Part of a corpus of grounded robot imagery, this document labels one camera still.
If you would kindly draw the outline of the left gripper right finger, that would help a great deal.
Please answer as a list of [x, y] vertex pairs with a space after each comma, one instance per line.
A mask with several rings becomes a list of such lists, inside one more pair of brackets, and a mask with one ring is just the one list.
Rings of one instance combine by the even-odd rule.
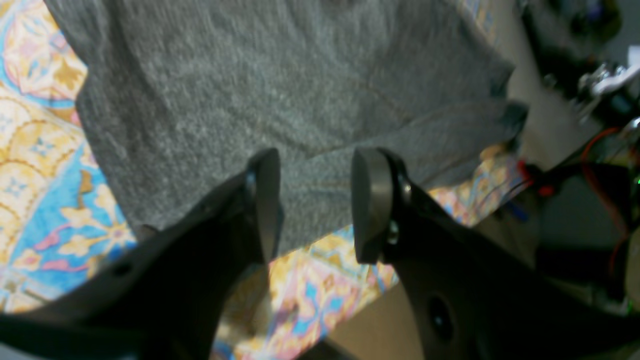
[[391, 265], [427, 360], [577, 360], [639, 341], [639, 317], [596, 310], [465, 227], [414, 184], [402, 158], [357, 148], [356, 259]]

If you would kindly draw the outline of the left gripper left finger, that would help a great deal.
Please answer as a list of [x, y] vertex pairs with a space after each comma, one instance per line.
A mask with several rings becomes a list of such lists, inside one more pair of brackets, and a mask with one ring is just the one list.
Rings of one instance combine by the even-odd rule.
[[206, 360], [245, 271], [275, 256], [281, 160], [268, 148], [177, 224], [87, 282], [2, 315], [3, 360]]

